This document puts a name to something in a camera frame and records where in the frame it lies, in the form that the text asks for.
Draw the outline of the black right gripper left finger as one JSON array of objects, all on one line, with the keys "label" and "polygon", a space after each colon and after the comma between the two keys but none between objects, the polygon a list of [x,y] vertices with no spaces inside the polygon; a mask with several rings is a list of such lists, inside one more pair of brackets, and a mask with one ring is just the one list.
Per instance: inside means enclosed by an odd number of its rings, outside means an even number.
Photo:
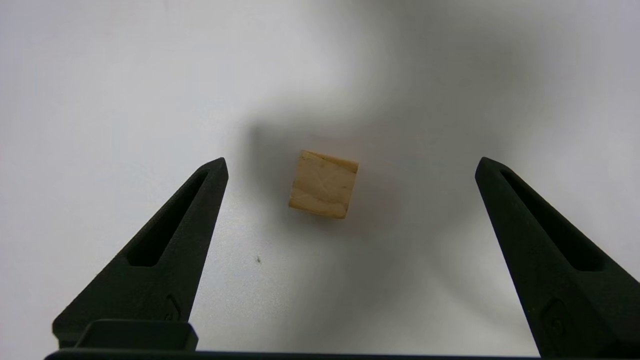
[{"label": "black right gripper left finger", "polygon": [[187,322],[229,179],[200,166],[52,322],[60,349],[94,321]]}]

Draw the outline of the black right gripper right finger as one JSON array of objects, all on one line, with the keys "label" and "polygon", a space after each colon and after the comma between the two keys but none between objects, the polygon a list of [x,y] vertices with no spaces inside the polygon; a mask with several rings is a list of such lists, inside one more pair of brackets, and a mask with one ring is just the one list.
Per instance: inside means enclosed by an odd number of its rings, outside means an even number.
[{"label": "black right gripper right finger", "polygon": [[637,358],[640,285],[512,169],[475,181],[543,358]]}]

